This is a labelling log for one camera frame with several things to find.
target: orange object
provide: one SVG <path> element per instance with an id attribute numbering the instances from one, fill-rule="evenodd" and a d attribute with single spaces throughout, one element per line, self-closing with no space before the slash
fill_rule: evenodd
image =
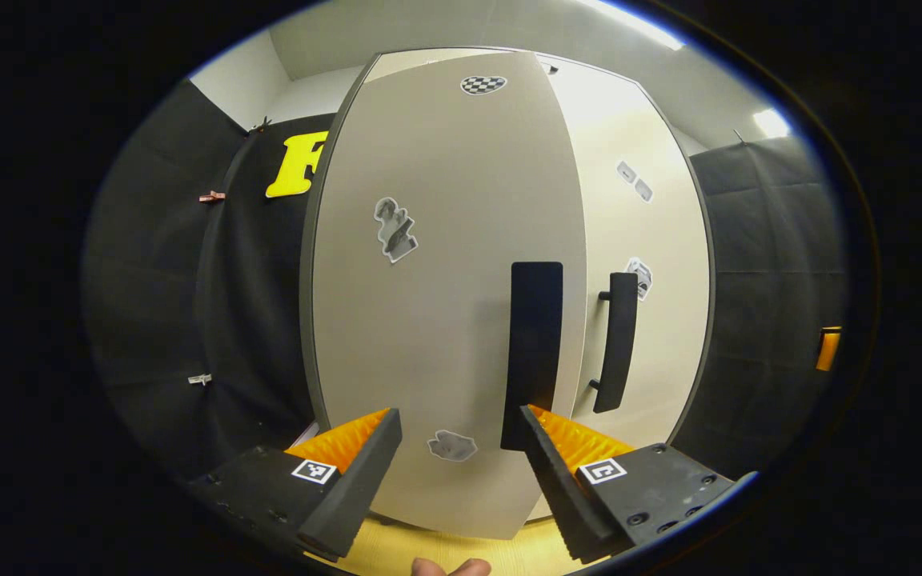
<path id="1" fill-rule="evenodd" d="M 209 203 L 215 202 L 216 200 L 226 200 L 226 193 L 216 192 L 216 190 L 209 190 L 208 196 L 198 196 L 198 202 Z"/>
<path id="2" fill-rule="evenodd" d="M 351 420 L 347 424 L 340 424 L 335 429 L 325 431 L 310 441 L 285 449 L 284 452 L 298 458 L 332 464 L 340 470 L 340 474 L 344 474 L 389 410 L 385 408 L 368 416 Z"/>
<path id="3" fill-rule="evenodd" d="M 608 435 L 600 434 L 599 431 L 588 429 L 564 416 L 556 415 L 532 404 L 528 405 L 528 409 L 533 412 L 535 419 L 539 420 L 543 430 L 546 430 L 546 434 L 553 441 L 553 446 L 560 453 L 560 457 L 571 474 L 575 474 L 579 466 L 600 462 L 600 460 L 635 450 L 625 442 L 619 442 Z"/>
<path id="4" fill-rule="evenodd" d="M 816 357 L 816 369 L 828 372 L 835 361 L 838 340 L 841 339 L 841 326 L 824 328 L 820 331 L 820 354 Z"/>

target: black door handle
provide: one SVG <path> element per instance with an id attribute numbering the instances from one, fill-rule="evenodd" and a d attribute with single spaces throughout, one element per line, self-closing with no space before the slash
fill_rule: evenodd
<path id="1" fill-rule="evenodd" d="M 592 411 L 599 414 L 621 406 L 628 382 L 628 368 L 632 363 L 632 346 L 635 343 L 635 316 L 639 302 L 639 274 L 617 272 L 611 274 L 611 290 L 600 292 L 599 299 L 611 303 L 607 314 L 607 346 L 603 350 L 603 371 L 599 380 L 589 380 L 596 389 L 596 403 Z"/>
<path id="2" fill-rule="evenodd" d="M 511 324 L 500 448 L 524 450 L 522 407 L 553 404 L 560 356 L 564 268 L 560 262 L 511 265 Z"/>

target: checkered sticker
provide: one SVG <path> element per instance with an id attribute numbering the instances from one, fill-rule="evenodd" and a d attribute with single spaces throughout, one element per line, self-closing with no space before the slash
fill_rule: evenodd
<path id="1" fill-rule="evenodd" d="M 507 84 L 507 79 L 502 76 L 469 76 L 461 81 L 461 89 L 465 94 L 482 96 L 496 92 Z"/>
<path id="2" fill-rule="evenodd" d="M 333 470 L 336 470 L 336 466 L 315 462 L 315 460 L 305 460 L 290 474 L 296 475 L 301 480 L 315 482 L 315 484 L 326 484 L 326 481 L 332 477 Z"/>
<path id="3" fill-rule="evenodd" d="M 592 464 L 586 464 L 586 466 L 579 466 L 579 470 L 582 470 L 582 474 L 586 474 L 586 478 L 589 478 L 590 484 L 599 484 L 600 482 L 614 480 L 614 478 L 628 474 L 625 468 L 621 467 L 621 464 L 614 462 L 614 458 L 600 460 L 600 462 L 593 462 Z"/>

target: orange foam pad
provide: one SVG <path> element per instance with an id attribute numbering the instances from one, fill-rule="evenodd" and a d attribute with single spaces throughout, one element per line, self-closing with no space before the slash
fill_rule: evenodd
<path id="1" fill-rule="evenodd" d="M 560 453 L 560 457 L 571 474 L 574 474 L 579 466 L 600 462 L 600 460 L 635 450 L 625 442 L 600 434 L 599 431 L 589 429 L 578 422 L 572 422 L 564 416 L 548 412 L 538 406 L 530 404 L 528 409 L 533 412 L 535 419 L 539 420 L 543 430 L 546 430 L 546 434 L 553 441 L 553 446 Z"/>
<path id="2" fill-rule="evenodd" d="M 340 470 L 340 474 L 344 474 L 389 410 L 385 408 L 368 416 L 340 424 L 335 429 L 325 431 L 310 441 L 285 449 L 284 452 L 298 458 L 332 464 Z"/>

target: orange clip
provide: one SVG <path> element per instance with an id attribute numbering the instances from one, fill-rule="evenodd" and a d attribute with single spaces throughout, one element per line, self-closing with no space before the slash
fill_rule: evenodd
<path id="1" fill-rule="evenodd" d="M 215 202 L 216 200 L 226 200 L 226 194 L 216 192 L 216 190 L 209 190 L 208 196 L 198 196 L 198 202 L 206 204 L 209 202 Z"/>
<path id="2" fill-rule="evenodd" d="M 838 341 L 841 339 L 841 326 L 832 326 L 820 329 L 820 353 L 816 358 L 816 369 L 830 372 L 834 364 L 835 353 L 838 351 Z"/>

